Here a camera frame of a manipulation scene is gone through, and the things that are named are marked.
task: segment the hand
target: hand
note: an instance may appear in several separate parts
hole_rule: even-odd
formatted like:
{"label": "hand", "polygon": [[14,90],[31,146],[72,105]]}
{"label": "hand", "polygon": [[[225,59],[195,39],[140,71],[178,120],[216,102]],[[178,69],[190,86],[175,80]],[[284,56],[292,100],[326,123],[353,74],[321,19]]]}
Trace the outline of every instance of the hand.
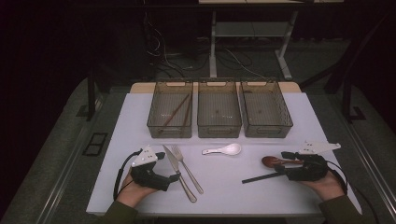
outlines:
{"label": "hand", "polygon": [[130,207],[137,206],[149,194],[156,192],[157,189],[151,189],[148,187],[142,187],[136,184],[130,175],[131,169],[129,169],[128,175],[122,182],[122,187],[116,201],[128,205]]}
{"label": "hand", "polygon": [[330,171],[320,180],[300,181],[300,183],[314,190],[324,202],[345,195],[339,180]]}

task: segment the dark background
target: dark background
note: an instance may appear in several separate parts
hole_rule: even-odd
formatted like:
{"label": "dark background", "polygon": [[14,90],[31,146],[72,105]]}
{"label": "dark background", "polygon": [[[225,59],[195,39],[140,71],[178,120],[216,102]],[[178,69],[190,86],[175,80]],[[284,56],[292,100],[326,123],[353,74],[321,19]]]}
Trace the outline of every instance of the dark background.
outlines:
{"label": "dark background", "polygon": [[[101,91],[153,77],[146,53],[143,13],[101,13],[78,17],[67,1],[0,2],[1,111],[0,217],[9,203],[74,88],[89,71]],[[393,8],[367,43],[351,70],[354,83],[396,132],[396,11]],[[207,35],[207,15],[154,14],[164,38],[194,57],[194,39]],[[353,38],[367,14],[300,13],[293,38]]]}

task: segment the plastic spoon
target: plastic spoon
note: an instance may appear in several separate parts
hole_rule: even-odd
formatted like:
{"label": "plastic spoon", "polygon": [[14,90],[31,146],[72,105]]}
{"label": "plastic spoon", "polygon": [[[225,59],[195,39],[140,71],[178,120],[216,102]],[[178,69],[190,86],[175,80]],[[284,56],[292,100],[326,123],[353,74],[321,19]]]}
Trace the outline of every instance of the plastic spoon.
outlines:
{"label": "plastic spoon", "polygon": [[223,153],[226,155],[230,155],[230,156],[234,156],[236,154],[238,154],[239,152],[241,152],[242,147],[239,144],[236,143],[232,143],[226,147],[220,147],[220,148],[215,148],[215,149],[206,149],[202,151],[203,155],[209,154],[209,153]]}
{"label": "plastic spoon", "polygon": [[274,168],[274,165],[283,165],[285,163],[294,163],[294,164],[303,164],[303,161],[282,161],[281,159],[277,157],[264,157],[262,158],[262,164],[264,166],[269,167],[269,168]]}

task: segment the sleeve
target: sleeve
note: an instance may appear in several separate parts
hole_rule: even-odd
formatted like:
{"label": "sleeve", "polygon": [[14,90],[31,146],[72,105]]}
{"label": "sleeve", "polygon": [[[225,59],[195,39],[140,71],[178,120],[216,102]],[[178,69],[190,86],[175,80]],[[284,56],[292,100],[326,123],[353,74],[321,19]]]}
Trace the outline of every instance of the sleeve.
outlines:
{"label": "sleeve", "polygon": [[137,215],[137,210],[123,203],[115,201],[110,205],[104,216],[99,217],[94,224],[132,224]]}
{"label": "sleeve", "polygon": [[319,208],[329,224],[374,224],[371,217],[361,215],[355,205],[344,195],[321,203]]}

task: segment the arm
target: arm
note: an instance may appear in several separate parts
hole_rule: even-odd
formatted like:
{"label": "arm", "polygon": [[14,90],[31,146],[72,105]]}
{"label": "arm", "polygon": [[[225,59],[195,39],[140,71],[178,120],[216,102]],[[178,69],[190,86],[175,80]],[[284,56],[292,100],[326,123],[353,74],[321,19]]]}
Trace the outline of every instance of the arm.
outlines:
{"label": "arm", "polygon": [[353,203],[344,194],[339,180],[328,172],[318,181],[302,181],[323,201],[319,208],[329,224],[373,224],[372,218],[361,215]]}
{"label": "arm", "polygon": [[132,177],[128,175],[122,182],[122,187],[116,201],[110,205],[104,216],[99,217],[94,224],[106,223],[134,223],[134,218],[137,215],[137,210],[134,208],[148,195],[157,191],[147,187],[141,187],[136,184]]}

